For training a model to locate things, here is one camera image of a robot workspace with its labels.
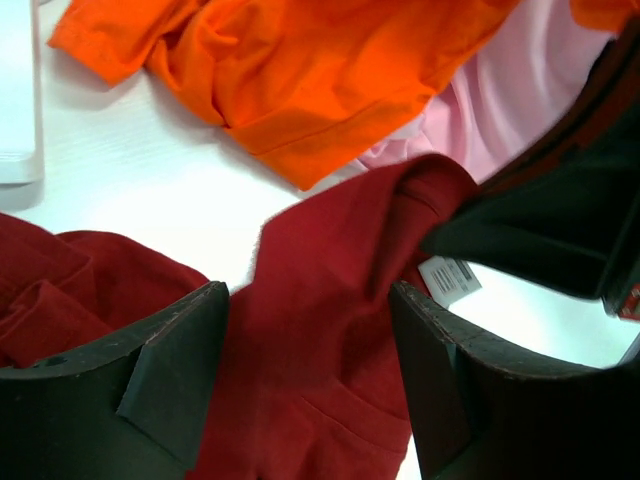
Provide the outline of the dark red t shirt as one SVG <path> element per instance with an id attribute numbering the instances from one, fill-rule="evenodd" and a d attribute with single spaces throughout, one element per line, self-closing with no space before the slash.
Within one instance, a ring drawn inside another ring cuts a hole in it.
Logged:
<path id="1" fill-rule="evenodd" d="M 267 222 L 230 293 L 196 466 L 182 479 L 392 479 L 410 426 L 387 295 L 420 240 L 477 190 L 426 155 L 323 191 Z M 1 372 L 164 310 L 211 283 L 106 232 L 1 218 Z"/>

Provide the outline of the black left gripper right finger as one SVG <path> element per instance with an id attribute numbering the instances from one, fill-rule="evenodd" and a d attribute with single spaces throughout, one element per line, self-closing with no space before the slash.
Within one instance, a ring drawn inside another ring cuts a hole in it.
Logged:
<path id="1" fill-rule="evenodd" d="M 389 294 L 425 479 L 635 479 L 639 364 L 595 369 L 513 344 L 412 285 Z"/>

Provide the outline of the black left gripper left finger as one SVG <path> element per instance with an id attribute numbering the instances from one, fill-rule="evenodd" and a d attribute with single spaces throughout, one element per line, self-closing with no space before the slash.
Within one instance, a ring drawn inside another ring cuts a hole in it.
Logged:
<path id="1" fill-rule="evenodd" d="M 1 372 L 5 479 L 182 479 L 196 466 L 229 292 L 211 282 L 86 345 Z"/>

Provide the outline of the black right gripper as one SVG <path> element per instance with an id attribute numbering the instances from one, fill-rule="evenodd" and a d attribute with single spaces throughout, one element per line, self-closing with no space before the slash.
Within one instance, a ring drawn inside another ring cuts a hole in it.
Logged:
<path id="1" fill-rule="evenodd" d="M 567 114 L 436 227 L 423 252 L 600 299 L 639 318 L 639 27 L 625 26 Z"/>

